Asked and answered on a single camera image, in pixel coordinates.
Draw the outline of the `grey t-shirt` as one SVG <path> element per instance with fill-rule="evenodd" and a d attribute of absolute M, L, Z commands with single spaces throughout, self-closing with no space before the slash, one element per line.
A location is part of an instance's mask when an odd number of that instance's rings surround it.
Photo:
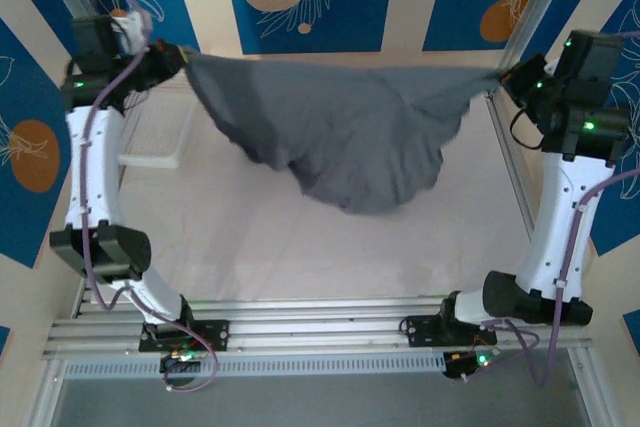
<path fill-rule="evenodd" d="M 432 188 L 443 147 L 490 68 L 338 67 L 192 53 L 188 82 L 217 129 L 254 163 L 288 170 L 302 193 L 359 215 Z"/>

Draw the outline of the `white perforated plastic basket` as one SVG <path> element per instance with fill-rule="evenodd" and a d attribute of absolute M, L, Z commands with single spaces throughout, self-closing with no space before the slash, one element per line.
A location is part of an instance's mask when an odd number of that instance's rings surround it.
<path fill-rule="evenodd" d="M 177 168 L 197 107 L 195 96 L 186 91 L 152 91 L 127 114 L 119 163 Z"/>

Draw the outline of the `aluminium table side rail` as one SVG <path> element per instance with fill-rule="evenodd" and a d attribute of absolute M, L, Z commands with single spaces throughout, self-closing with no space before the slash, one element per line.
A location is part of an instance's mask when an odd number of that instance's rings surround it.
<path fill-rule="evenodd" d="M 93 299 L 93 291 L 87 285 L 86 281 L 81 279 L 75 294 L 70 310 L 70 318 L 75 319 L 80 316 L 86 304 L 90 304 Z"/>
<path fill-rule="evenodd" d="M 509 131 L 515 110 L 503 89 L 486 93 L 485 99 L 525 230 L 528 238 L 531 238 L 536 214 L 536 207 L 532 204 L 533 182 L 525 160 L 524 149 L 515 142 Z"/>

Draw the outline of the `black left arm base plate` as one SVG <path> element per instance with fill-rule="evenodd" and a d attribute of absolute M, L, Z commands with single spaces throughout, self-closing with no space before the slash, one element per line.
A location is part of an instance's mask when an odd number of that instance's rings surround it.
<path fill-rule="evenodd" d="M 227 320 L 195 320 L 189 329 L 200 336 L 216 352 L 227 350 L 230 322 Z M 192 334 L 169 324 L 144 323 L 139 337 L 141 353 L 170 353 L 181 351 L 205 352 L 205 346 Z"/>

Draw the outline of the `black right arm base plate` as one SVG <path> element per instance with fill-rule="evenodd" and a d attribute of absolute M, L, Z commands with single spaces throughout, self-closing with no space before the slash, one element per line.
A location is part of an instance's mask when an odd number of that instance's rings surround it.
<path fill-rule="evenodd" d="M 495 346 L 497 335 L 474 324 L 445 318 L 441 314 L 407 316 L 399 323 L 399 332 L 410 347 Z"/>

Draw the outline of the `aluminium frame cross rails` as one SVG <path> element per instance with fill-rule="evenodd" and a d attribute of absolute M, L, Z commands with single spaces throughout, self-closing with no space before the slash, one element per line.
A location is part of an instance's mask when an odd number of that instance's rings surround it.
<path fill-rule="evenodd" d="M 438 297 L 347 300 L 194 301 L 198 319 L 230 322 L 230 355 L 374 353 L 408 348 L 400 321 L 434 314 Z M 46 359 L 135 356 L 142 316 L 130 303 L 109 313 L 86 304 L 75 319 L 52 323 L 42 355 Z"/>

